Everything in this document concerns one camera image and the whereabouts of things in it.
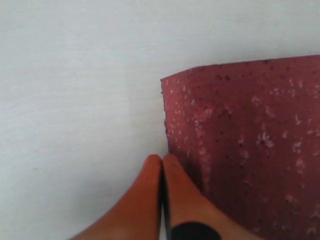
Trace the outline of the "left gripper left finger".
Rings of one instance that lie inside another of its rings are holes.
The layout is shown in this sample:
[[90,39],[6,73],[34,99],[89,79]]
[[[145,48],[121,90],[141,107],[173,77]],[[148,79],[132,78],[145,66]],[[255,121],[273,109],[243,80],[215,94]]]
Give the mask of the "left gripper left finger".
[[158,240],[161,226],[162,159],[149,155],[125,194],[74,240]]

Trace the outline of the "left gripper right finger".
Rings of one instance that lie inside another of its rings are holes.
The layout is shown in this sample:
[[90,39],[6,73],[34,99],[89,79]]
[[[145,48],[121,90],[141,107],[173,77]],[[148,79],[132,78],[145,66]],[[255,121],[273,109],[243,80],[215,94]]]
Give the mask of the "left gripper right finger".
[[254,234],[216,208],[188,177],[178,158],[163,160],[163,198],[168,240],[253,240]]

